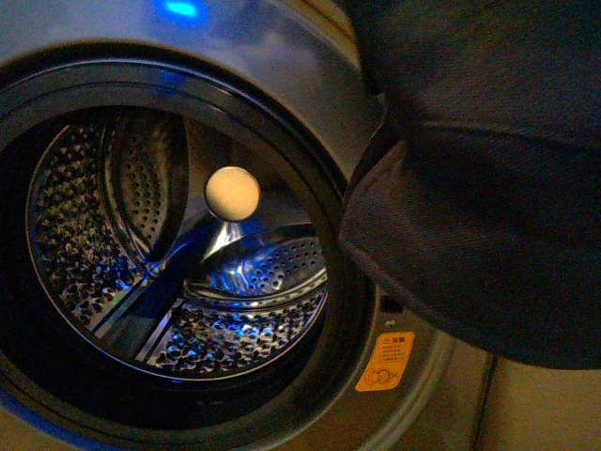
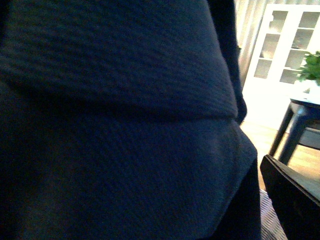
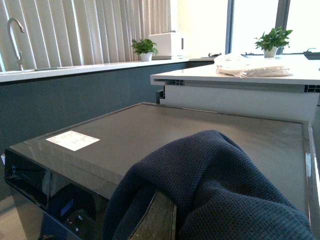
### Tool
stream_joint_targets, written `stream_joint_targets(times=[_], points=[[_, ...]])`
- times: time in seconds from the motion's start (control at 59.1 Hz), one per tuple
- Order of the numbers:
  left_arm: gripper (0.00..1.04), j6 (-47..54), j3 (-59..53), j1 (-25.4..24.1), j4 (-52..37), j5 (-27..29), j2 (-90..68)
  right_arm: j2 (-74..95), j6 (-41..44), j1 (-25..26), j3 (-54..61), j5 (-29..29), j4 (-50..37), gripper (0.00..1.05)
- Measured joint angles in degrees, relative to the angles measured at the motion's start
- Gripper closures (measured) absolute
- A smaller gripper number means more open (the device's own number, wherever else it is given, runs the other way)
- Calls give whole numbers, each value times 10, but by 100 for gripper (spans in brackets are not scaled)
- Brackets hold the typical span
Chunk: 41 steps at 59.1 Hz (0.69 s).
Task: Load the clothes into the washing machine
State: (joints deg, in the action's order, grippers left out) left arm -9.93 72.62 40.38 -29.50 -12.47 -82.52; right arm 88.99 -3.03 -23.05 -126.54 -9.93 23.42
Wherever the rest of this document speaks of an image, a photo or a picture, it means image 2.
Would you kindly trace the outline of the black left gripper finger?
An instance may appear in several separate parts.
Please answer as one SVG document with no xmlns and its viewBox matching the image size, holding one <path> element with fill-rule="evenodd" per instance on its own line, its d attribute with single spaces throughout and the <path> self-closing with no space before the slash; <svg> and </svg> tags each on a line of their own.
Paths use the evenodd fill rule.
<svg viewBox="0 0 320 240">
<path fill-rule="evenodd" d="M 320 238 L 320 185 L 270 155 L 260 171 L 279 223 L 289 240 Z"/>
</svg>

